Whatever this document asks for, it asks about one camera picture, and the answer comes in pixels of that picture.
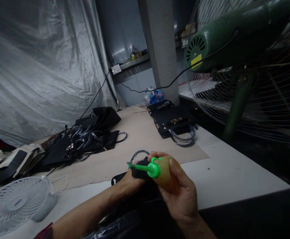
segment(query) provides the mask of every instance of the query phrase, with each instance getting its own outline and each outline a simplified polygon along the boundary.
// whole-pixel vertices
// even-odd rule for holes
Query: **sleeve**
[[[53,228],[52,228],[52,222],[44,228],[42,231],[40,231],[34,239],[53,239]]]

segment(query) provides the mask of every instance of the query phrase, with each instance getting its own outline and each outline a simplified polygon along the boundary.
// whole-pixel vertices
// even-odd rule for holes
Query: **green cap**
[[[153,157],[152,162],[149,163],[147,166],[131,164],[129,162],[127,162],[127,164],[128,164],[128,167],[131,169],[146,171],[148,176],[150,176],[151,178],[158,178],[161,174],[161,167],[157,163],[154,163],[155,159],[160,160],[161,158]]]

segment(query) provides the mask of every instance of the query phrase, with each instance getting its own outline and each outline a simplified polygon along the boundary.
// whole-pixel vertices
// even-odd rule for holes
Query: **power cord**
[[[159,89],[166,89],[166,88],[170,87],[170,86],[171,86],[171,85],[172,85],[172,84],[173,84],[173,83],[178,79],[178,77],[180,77],[180,75],[183,74],[185,71],[189,70],[189,69],[192,68],[193,66],[198,65],[199,63],[203,62],[204,60],[206,60],[206,59],[212,57],[213,55],[215,55],[215,54],[217,54],[218,52],[220,52],[221,50],[223,50],[226,46],[228,46],[228,44],[230,44],[230,43],[235,39],[235,37],[236,37],[238,34],[239,34],[239,30],[238,30],[238,29],[235,29],[235,30],[234,30],[234,34],[233,34],[233,36],[231,37],[231,39],[230,39],[230,40],[229,40],[225,45],[223,45],[221,48],[219,48],[217,51],[213,52],[212,54],[206,56],[205,58],[203,58],[203,59],[197,61],[197,62],[194,63],[193,65],[191,65],[191,66],[187,67],[186,69],[182,70],[182,71],[178,74],[178,76],[176,76],[176,78],[175,78],[175,79],[174,79],[174,80],[173,80],[173,81],[172,81],[168,86],[158,87],[158,88],[156,88],[156,89],[154,89],[154,90],[136,91],[136,90],[132,90],[132,89],[129,88],[128,86],[124,85],[124,84],[123,84],[122,82],[120,82],[119,80],[117,80],[117,79],[115,79],[115,80],[118,81],[118,82],[119,82],[120,84],[122,84],[123,86],[125,86],[126,88],[128,88],[130,91],[135,91],[135,92],[137,92],[137,93],[152,92],[152,91],[159,90]]]
[[[62,179],[62,178],[64,178],[64,177],[66,177],[66,184],[65,184],[65,186],[64,186],[61,190],[59,190],[59,191],[57,191],[57,192],[54,191],[54,187],[53,187],[53,185],[52,185],[51,180],[59,180],[59,179]],[[49,179],[49,178],[48,178],[48,180],[49,180],[49,183],[50,183],[50,185],[51,185],[51,187],[52,187],[53,193],[59,194],[59,193],[63,192],[63,191],[65,190],[65,188],[68,186],[68,183],[69,183],[69,175],[66,174],[66,175],[64,175],[64,176],[62,176],[62,177],[59,177],[59,178],[53,178],[53,179]]]
[[[106,76],[105,76],[105,79],[104,79],[104,82],[103,82],[103,84],[102,84],[102,86],[101,86],[101,88],[98,90],[98,92],[96,93],[96,95],[95,95],[95,97],[94,97],[94,99],[92,100],[92,102],[90,103],[90,105],[86,108],[86,110],[84,111],[84,113],[81,115],[81,117],[79,118],[79,120],[84,116],[84,114],[86,113],[86,111],[91,107],[91,105],[93,104],[93,102],[94,102],[94,100],[96,99],[96,97],[97,97],[97,95],[98,95],[98,93],[101,91],[101,89],[103,88],[103,86],[104,86],[104,84],[105,84],[105,81],[106,81],[106,79],[107,79],[107,76],[108,76],[108,74],[109,74],[109,71],[108,71],[108,73],[106,74]],[[66,134],[65,134],[65,136],[60,140],[60,141],[58,141],[55,145],[53,145],[53,147],[38,161],[38,162],[36,162],[36,164],[34,164],[25,174],[24,174],[24,176],[23,177],[26,177],[26,175],[29,173],[29,172],[31,172],[31,170],[43,159],[43,158],[45,158],[51,151],[52,151],[52,149],[54,149],[67,135],[68,135],[68,132],[70,132],[72,129],[73,129],[73,127],[75,126],[75,123],[73,124],[73,126],[66,132]]]

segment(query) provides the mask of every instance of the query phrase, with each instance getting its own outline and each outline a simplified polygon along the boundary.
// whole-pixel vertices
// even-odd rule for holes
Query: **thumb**
[[[169,159],[169,169],[170,172],[178,179],[178,183],[181,187],[188,188],[191,186],[192,180],[187,176],[184,170],[180,167],[178,168],[173,161]]]

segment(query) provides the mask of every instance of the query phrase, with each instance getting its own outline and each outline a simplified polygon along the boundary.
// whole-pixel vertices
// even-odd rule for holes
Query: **white table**
[[[196,144],[210,158],[182,164],[197,187],[199,209],[253,198],[285,189],[290,185],[248,157],[200,127]],[[27,222],[16,231],[0,238],[31,239],[50,222],[111,186],[110,181],[66,190],[52,211],[40,223]]]

